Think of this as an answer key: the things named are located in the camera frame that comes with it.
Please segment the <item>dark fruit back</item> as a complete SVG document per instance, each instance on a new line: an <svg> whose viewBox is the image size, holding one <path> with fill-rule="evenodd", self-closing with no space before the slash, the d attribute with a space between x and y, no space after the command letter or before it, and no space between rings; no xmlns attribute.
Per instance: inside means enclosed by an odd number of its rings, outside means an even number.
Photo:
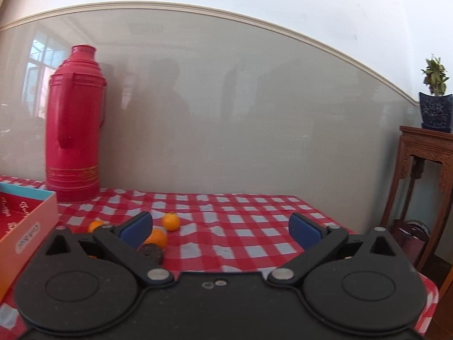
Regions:
<svg viewBox="0 0 453 340"><path fill-rule="evenodd" d="M164 261L164 250L156 244L143 244L138 250L141 255L147 257L151 262L161 265Z"/></svg>

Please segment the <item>small orange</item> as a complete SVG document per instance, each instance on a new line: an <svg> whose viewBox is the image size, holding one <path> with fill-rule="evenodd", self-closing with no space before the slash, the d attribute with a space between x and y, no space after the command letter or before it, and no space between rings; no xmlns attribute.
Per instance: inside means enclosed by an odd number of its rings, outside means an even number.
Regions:
<svg viewBox="0 0 453 340"><path fill-rule="evenodd" d="M180 229L180 217L174 212L165 213L162 217L162 226L167 232Z"/></svg>
<svg viewBox="0 0 453 340"><path fill-rule="evenodd" d="M93 233L95 229L97 229L98 227L100 226L103 226L104 225L104 222L103 221L100 221L100 220L94 220L92 222L89 223L88 227L87 227L87 231L89 233Z"/></svg>

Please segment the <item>colourful cardboard box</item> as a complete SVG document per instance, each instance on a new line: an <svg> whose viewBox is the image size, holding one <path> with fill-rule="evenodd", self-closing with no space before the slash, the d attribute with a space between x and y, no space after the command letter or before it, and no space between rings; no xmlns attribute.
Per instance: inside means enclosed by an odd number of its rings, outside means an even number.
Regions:
<svg viewBox="0 0 453 340"><path fill-rule="evenodd" d="M57 222L55 193L1 183L1 296Z"/></svg>

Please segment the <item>carved wooden side stand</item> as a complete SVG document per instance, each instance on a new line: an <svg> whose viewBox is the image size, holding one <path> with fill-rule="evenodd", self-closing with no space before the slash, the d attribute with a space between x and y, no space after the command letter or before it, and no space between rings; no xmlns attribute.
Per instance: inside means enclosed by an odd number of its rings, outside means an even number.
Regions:
<svg viewBox="0 0 453 340"><path fill-rule="evenodd" d="M396 164L380 225L419 220L430 236L415 260L422 270L439 244L452 209L452 135L420 127L400 127Z"/></svg>

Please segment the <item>red thermos flask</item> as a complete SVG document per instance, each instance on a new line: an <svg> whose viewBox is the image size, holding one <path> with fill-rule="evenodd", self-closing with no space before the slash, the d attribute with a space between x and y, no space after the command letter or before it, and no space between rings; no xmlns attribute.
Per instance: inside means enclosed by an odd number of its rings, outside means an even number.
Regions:
<svg viewBox="0 0 453 340"><path fill-rule="evenodd" d="M99 137L107 81L96 49L77 44L49 79L45 115L45 184L60 203L99 193Z"/></svg>

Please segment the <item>potted plant blue pot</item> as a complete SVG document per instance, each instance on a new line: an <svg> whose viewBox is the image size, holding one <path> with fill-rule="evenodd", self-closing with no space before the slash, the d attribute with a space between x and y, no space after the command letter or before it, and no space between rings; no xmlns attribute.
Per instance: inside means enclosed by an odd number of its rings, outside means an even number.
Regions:
<svg viewBox="0 0 453 340"><path fill-rule="evenodd" d="M424 129L452 132L452 94L446 94L448 72L441 63L441 58L434 55L427 58L426 67L422 69L423 84L429 93L420 92L419 106Z"/></svg>

